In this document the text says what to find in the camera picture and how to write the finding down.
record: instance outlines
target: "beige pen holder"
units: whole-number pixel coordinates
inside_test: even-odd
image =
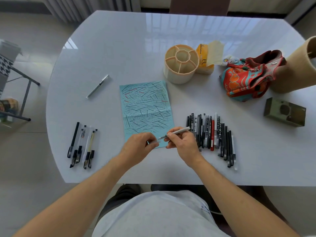
[[[187,45],[175,45],[165,55],[163,73],[174,84],[188,82],[198,68],[197,52]]]
[[[307,39],[286,58],[286,65],[276,69],[276,79],[270,88],[277,93],[288,93],[316,85],[316,68],[310,61],[315,57],[316,36]]]

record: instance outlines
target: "light blue paper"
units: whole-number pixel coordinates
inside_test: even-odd
[[[141,132],[151,132],[156,138],[174,127],[166,82],[146,82],[119,86],[125,141]],[[168,142],[160,142],[166,147]]]

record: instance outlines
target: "forearm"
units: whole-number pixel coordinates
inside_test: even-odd
[[[20,229],[14,237],[83,236],[113,186],[128,170],[114,157]]]
[[[204,158],[192,166],[237,236],[298,236],[269,209],[221,175]]]

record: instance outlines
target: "hand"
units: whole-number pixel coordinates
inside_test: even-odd
[[[156,137],[150,132],[132,135],[126,141],[118,155],[121,162],[125,164],[128,169],[137,165],[150,151],[159,146],[159,143],[155,142],[156,140]]]
[[[198,150],[196,138],[193,133],[190,131],[185,131],[177,135],[172,133],[180,129],[183,129],[183,127],[174,127],[167,132],[168,138],[165,138],[164,141],[169,141],[169,143],[166,148],[177,148],[181,159],[192,168],[196,161],[204,158]]]

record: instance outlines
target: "white table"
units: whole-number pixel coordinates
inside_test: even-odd
[[[47,96],[46,121],[51,149],[65,182],[81,182],[124,144],[119,85],[164,80],[166,50],[175,44],[196,48],[220,40],[224,55],[256,57],[280,49],[289,56],[304,39],[284,20],[97,11],[71,36],[54,67]],[[195,75],[183,85],[167,82],[175,126],[193,113],[217,112],[235,136],[238,171],[228,169],[217,151],[203,156],[240,185],[316,185],[316,88],[286,95],[268,91],[240,103],[219,84],[220,68],[211,76]],[[106,74],[111,81],[91,98],[87,94]],[[306,126],[294,128],[263,117],[265,100],[276,96],[307,108]],[[70,169],[66,157],[76,122],[98,129],[92,169]],[[175,149],[153,150],[119,183],[201,184]]]

